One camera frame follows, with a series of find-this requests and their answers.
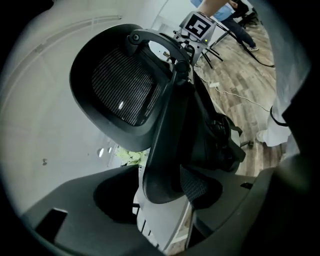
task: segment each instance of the screw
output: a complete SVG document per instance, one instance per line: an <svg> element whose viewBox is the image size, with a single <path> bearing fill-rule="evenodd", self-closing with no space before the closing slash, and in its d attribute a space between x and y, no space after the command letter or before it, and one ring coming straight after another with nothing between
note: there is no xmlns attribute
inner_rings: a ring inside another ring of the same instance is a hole
<svg viewBox="0 0 320 256"><path fill-rule="evenodd" d="M132 39L133 39L134 41L139 41L140 37L139 37L138 34L134 34L133 37L132 37Z"/></svg>

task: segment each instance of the white shoe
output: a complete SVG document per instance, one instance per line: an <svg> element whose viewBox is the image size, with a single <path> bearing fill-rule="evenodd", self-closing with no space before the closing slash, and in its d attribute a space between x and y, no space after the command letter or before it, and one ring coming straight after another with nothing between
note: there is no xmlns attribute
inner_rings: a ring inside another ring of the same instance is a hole
<svg viewBox="0 0 320 256"><path fill-rule="evenodd" d="M267 130L261 130L261 131L258 131L255 135L256 137L256 140L258 142L261 142L261 143L264 143L265 142L265 139L264 139L264 135L266 133Z"/></svg>
<svg viewBox="0 0 320 256"><path fill-rule="evenodd" d="M252 47L249 47L248 49L249 49L250 52L255 52L255 51L258 51L258 50L259 50L258 46L255 46L255 47L253 47L253 48L252 48Z"/></svg>

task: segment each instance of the mesh headrest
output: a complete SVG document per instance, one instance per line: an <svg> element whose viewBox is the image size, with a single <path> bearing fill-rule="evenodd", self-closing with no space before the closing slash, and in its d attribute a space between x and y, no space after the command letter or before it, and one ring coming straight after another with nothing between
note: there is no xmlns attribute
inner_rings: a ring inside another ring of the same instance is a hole
<svg viewBox="0 0 320 256"><path fill-rule="evenodd" d="M111 27L92 38L75 58L70 71L73 96L84 113L107 136L127 150L151 146L170 81L169 69L149 46L134 55L125 41L137 25Z"/></svg>

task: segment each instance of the electrical outlet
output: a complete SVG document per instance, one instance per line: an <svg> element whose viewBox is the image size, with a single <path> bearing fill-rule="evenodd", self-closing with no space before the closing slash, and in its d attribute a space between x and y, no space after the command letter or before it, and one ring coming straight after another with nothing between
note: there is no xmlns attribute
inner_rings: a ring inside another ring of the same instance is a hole
<svg viewBox="0 0 320 256"><path fill-rule="evenodd" d="M219 82L211 82L211 83L209 84L209 87L210 87L210 88L215 88L215 87L218 87L218 86L220 86L220 83L219 83Z"/></svg>

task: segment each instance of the white pants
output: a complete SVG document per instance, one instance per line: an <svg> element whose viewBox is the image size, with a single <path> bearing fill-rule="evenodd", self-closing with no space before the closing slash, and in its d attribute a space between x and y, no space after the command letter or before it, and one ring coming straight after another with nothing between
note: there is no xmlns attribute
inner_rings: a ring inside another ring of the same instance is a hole
<svg viewBox="0 0 320 256"><path fill-rule="evenodd" d="M305 49L295 38L291 28L282 22L282 18L266 1L251 0L256 8L263 25L266 28L273 52L276 72L276 99L273 103L274 118L285 123L282 114L288 108L291 100L304 83L311 62ZM269 147L287 143L286 156L299 152L297 144L288 127L279 126L269 116L267 129L262 133L263 140Z"/></svg>

